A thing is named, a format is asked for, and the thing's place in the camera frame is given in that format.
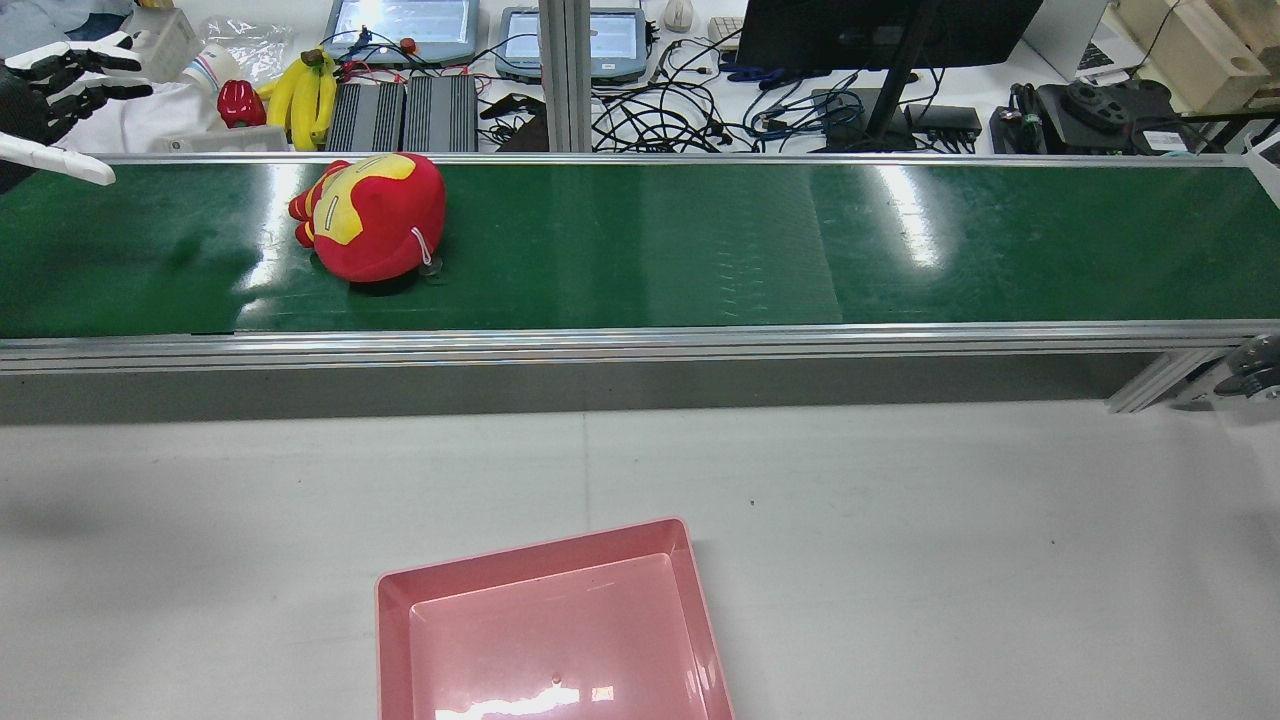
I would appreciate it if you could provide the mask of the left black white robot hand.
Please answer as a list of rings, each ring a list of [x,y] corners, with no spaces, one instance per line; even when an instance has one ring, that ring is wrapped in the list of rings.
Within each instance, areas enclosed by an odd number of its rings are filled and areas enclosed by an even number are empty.
[[[10,56],[1,65],[1,192],[38,172],[97,186],[115,182],[114,170],[82,152],[60,149],[81,120],[110,101],[146,97],[133,38],[118,31],[93,41],[60,41]]]

